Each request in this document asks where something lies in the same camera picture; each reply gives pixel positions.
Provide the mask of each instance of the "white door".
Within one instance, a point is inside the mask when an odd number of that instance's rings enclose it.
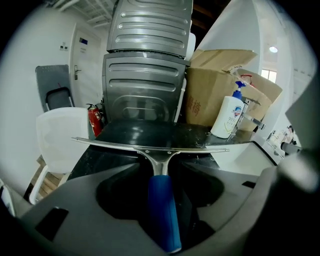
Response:
[[[70,52],[71,91],[75,107],[101,102],[101,39],[84,28],[75,26]]]

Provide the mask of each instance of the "fire extinguisher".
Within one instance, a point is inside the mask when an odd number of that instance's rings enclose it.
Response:
[[[90,120],[90,124],[94,133],[94,136],[98,136],[103,128],[103,124],[102,124],[102,117],[100,115],[99,109],[97,107],[97,105],[94,104],[86,104],[86,105],[90,105],[90,107],[88,107],[88,115],[89,115],[89,120]]]

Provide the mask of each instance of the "white bottle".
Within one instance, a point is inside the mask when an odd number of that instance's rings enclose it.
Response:
[[[239,87],[238,90],[234,91],[232,96],[224,97],[219,115],[211,129],[211,133],[219,138],[226,139],[230,136],[244,109],[240,90],[246,85],[241,81],[235,83]]]

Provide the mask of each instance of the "blue handle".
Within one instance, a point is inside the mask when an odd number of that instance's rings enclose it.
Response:
[[[181,250],[178,217],[171,178],[156,175],[148,184],[150,236],[167,253]]]

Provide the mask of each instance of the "chair backrest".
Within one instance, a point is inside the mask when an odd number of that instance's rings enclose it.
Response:
[[[36,133],[41,154],[49,171],[70,173],[88,148],[71,137],[89,138],[88,110],[62,107],[50,110],[36,119]]]

